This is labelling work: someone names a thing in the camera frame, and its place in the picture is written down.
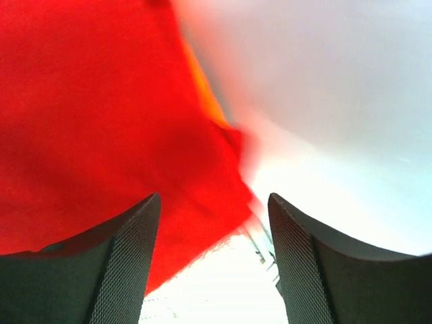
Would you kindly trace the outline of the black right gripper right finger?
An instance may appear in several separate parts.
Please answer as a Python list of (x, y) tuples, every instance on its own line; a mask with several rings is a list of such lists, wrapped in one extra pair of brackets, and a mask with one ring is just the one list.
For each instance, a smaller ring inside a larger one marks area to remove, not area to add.
[(268, 199), (269, 223), (289, 323), (431, 322), (431, 255), (367, 244)]

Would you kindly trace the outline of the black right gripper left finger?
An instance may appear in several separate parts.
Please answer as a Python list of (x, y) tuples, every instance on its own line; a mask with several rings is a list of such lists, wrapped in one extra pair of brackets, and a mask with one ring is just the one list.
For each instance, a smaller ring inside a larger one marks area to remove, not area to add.
[(153, 193), (67, 240), (2, 256), (1, 322), (137, 323), (160, 214)]

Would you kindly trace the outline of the red t shirt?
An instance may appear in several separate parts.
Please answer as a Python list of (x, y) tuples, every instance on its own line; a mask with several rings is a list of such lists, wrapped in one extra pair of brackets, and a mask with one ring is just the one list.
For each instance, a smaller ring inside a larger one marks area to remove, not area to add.
[(242, 135), (200, 110), (170, 1), (1, 2), (1, 253), (156, 192), (152, 292), (251, 214)]

